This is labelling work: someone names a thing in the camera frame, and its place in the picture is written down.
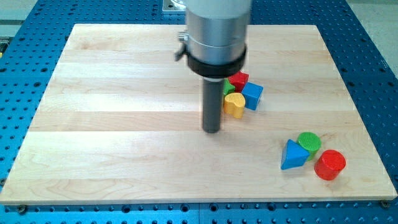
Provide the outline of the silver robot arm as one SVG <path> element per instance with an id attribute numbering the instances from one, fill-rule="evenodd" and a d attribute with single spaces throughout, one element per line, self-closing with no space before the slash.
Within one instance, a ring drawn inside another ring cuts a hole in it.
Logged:
<path id="1" fill-rule="evenodd" d="M 187 57 L 187 65 L 207 79 L 234 75 L 243 67 L 251 0 L 186 0 L 186 29 L 174 60 Z"/>

